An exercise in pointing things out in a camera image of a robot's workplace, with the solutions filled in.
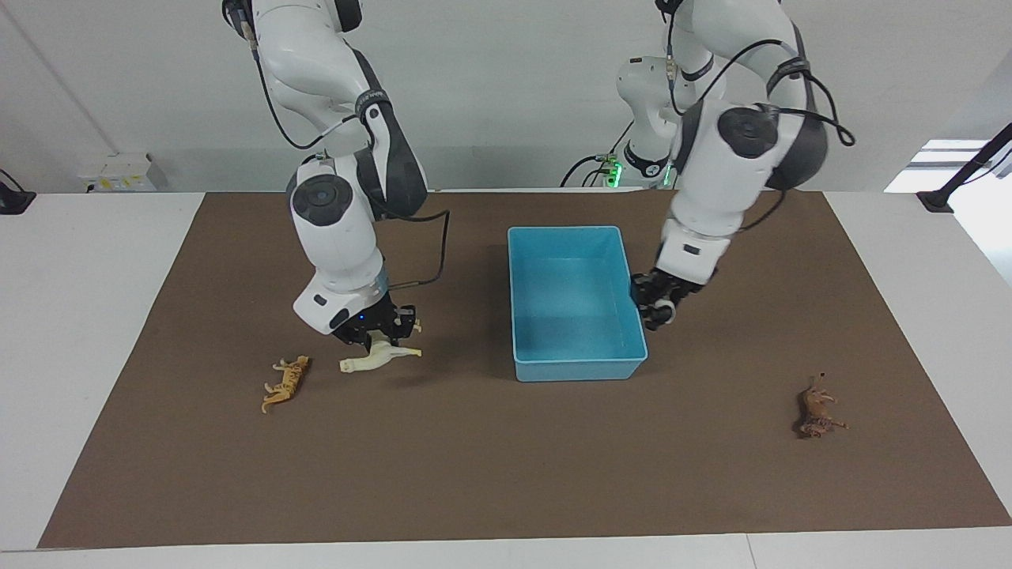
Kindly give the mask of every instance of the plastic animal figurine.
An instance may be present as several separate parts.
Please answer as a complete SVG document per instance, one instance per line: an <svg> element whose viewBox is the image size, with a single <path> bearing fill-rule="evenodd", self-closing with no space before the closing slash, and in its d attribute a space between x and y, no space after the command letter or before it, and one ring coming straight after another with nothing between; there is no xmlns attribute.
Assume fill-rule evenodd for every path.
<svg viewBox="0 0 1012 569"><path fill-rule="evenodd" d="M807 438L819 438L832 431L834 426L850 428L847 423L838 421L829 414L826 404L836 403L836 399L826 393L825 389L817 386L817 382L825 377L826 374L820 374L818 379L812 381L812 386L799 396L805 406L805 418L797 430Z"/></svg>
<svg viewBox="0 0 1012 569"><path fill-rule="evenodd" d="M422 325L420 322L415 323L415 330L418 330L419 332L422 331ZM422 356L422 350L420 349L391 345L387 336L378 330L370 331L369 338L372 339L369 345L369 354L365 357L342 359L342 372L345 374L368 372L383 368L384 365L390 363L390 361L395 357L404 357L406 355L414 355L416 357Z"/></svg>
<svg viewBox="0 0 1012 569"><path fill-rule="evenodd" d="M309 367L310 358L305 355L300 355L291 363L283 359L280 361L280 364L275 363L273 365L274 370L283 372L284 375L281 376L281 383L274 387L271 387L270 384L263 384L263 389L267 390L267 395L263 398L260 411L266 414L267 406L291 399L291 396L296 394L296 390L299 389L299 381L303 379L303 375Z"/></svg>

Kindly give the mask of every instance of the white table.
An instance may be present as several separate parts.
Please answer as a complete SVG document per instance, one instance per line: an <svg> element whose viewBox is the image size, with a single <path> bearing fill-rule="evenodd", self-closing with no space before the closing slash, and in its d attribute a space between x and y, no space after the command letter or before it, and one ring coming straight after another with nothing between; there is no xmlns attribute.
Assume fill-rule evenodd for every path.
<svg viewBox="0 0 1012 569"><path fill-rule="evenodd" d="M1012 290L912 195L830 204L1006 508ZM32 550L202 195L40 195L0 219L0 566L1010 567L1012 529ZM826 505L832 516L832 504Z"/></svg>

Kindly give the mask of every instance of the green indicator light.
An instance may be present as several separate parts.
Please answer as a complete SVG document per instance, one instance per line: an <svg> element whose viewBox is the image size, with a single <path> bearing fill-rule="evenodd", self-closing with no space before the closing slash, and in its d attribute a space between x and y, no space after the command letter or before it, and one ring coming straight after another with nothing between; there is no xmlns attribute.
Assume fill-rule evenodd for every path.
<svg viewBox="0 0 1012 569"><path fill-rule="evenodd" d="M608 187L618 187L618 181L622 177L622 165L615 162L615 168L611 171L611 177L608 178Z"/></svg>

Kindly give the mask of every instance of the white wall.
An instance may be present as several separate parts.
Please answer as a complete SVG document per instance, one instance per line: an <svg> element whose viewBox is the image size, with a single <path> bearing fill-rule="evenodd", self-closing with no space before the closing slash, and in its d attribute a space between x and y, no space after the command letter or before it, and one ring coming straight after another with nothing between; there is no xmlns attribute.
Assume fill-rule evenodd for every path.
<svg viewBox="0 0 1012 569"><path fill-rule="evenodd" d="M302 157L218 0L0 3L114 149L150 152L174 189L279 188ZM784 4L859 141L832 149L817 189L882 189L1012 48L1007 0ZM0 163L35 189L73 190L81 156L107 149L3 16ZM349 39L434 186L544 186L611 145L628 119L615 71L658 53L663 32L650 0L370 0Z"/></svg>
<svg viewBox="0 0 1012 569"><path fill-rule="evenodd" d="M935 138L986 141L1009 123L1012 123L1012 51Z"/></svg>

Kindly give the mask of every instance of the black clamp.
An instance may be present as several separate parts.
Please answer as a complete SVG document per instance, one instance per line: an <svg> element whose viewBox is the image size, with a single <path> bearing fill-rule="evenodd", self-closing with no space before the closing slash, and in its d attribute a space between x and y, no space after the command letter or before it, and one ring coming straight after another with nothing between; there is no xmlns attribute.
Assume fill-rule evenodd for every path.
<svg viewBox="0 0 1012 569"><path fill-rule="evenodd" d="M784 77L790 77L791 79L798 79L800 75L811 73L812 65L809 60L798 56L796 58L791 58L776 67L776 71L766 82L766 94L773 92L776 85L783 80Z"/></svg>
<svg viewBox="0 0 1012 569"><path fill-rule="evenodd" d="M661 13L675 15L678 7L682 5L685 0L654 0L654 5L657 6Z"/></svg>
<svg viewBox="0 0 1012 569"><path fill-rule="evenodd" d="M683 69L682 70L682 79L688 81L689 83L693 83L695 81L698 81L698 80L702 79L702 76L706 75L707 73L709 73L709 70L711 70L711 69L713 69L713 55L712 54L710 54L710 56L709 56L709 61L706 62L706 65L702 66L702 68L700 70L695 71L693 73L685 73L685 70Z"/></svg>
<svg viewBox="0 0 1012 569"><path fill-rule="evenodd" d="M671 322L675 309L685 297L701 290L702 284L690 282L655 267L649 273L632 275L630 294L644 326L651 332L656 332L661 326Z"/></svg>
<svg viewBox="0 0 1012 569"><path fill-rule="evenodd" d="M390 103L390 97L387 95L387 91L383 89L369 89L364 93L358 95L358 99L355 100L355 114L362 123L365 123L365 109L369 106L386 102Z"/></svg>
<svg viewBox="0 0 1012 569"><path fill-rule="evenodd" d="M362 345L367 351L372 347L370 330L380 330L390 338L390 345L396 346L400 340L411 336L416 320L414 306L398 307L387 293L378 303L345 320L333 334L342 342Z"/></svg>

